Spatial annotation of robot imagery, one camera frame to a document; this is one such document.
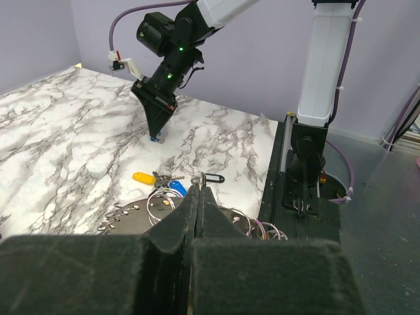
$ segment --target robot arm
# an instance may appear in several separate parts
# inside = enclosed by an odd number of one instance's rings
[[[160,12],[146,14],[138,27],[137,39],[164,59],[152,77],[138,78],[131,91],[142,102],[152,138],[176,110],[174,91],[183,84],[184,76],[198,62],[204,63],[197,47],[257,1],[192,1],[175,20]],[[118,61],[112,62],[117,68],[121,66]]]
[[[164,59],[151,78],[138,79],[131,91],[144,106],[151,137],[159,134],[176,110],[173,93],[184,76],[198,62],[204,63],[197,47],[256,2],[258,0],[195,0],[177,14],[175,21],[160,12],[146,14],[137,30],[137,39]],[[315,5],[312,38],[290,138],[293,157],[287,162],[286,170],[293,185],[302,191],[297,199],[302,212],[308,205],[308,189],[315,187],[325,165],[323,151],[328,121],[353,8],[358,0],[312,2]]]

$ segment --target lavender wall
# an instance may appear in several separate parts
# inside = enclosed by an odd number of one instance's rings
[[[0,94],[80,62],[70,0],[8,0],[0,8]]]
[[[109,73],[108,30],[120,12],[162,0],[72,0],[83,66]],[[175,17],[180,7],[160,9]],[[200,48],[205,71],[194,74],[183,94],[282,120],[296,110],[310,39],[310,0],[262,0]],[[368,0],[333,127],[380,138],[420,80],[419,0]],[[135,38],[144,13],[124,18],[115,47],[152,75],[161,60]],[[119,74],[130,79],[127,74]]]

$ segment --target yellow key fob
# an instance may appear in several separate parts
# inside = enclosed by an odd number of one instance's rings
[[[134,173],[133,179],[148,185],[153,185],[156,182],[155,176],[140,172]]]

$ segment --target white marble countertop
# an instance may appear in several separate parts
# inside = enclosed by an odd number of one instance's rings
[[[180,96],[149,140],[132,83],[70,68],[0,96],[0,233],[95,233],[116,201],[147,198],[135,172],[221,174],[218,204],[256,217],[277,123]]]

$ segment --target black clamp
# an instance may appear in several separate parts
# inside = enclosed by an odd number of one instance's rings
[[[359,0],[312,0],[315,7],[318,3],[351,3],[352,9],[354,9],[357,2],[359,2]]]

